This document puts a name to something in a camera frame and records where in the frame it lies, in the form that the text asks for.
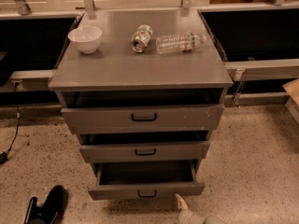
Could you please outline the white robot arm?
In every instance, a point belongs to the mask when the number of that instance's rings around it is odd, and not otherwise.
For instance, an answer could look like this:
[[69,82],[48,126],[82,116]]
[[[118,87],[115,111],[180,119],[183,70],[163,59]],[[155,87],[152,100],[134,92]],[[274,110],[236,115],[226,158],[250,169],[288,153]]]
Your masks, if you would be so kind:
[[177,224],[225,224],[225,222],[218,217],[202,217],[195,214],[179,194],[176,194],[176,198],[178,200],[178,209],[180,210]]

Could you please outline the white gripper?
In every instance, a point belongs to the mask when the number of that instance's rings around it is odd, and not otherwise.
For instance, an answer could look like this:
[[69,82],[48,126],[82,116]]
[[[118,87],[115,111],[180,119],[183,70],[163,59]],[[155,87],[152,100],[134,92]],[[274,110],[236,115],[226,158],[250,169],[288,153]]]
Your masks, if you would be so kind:
[[177,219],[177,224],[203,224],[205,219],[199,215],[196,215],[193,211],[188,209],[188,205],[185,200],[176,193],[178,201],[178,209],[182,210]]

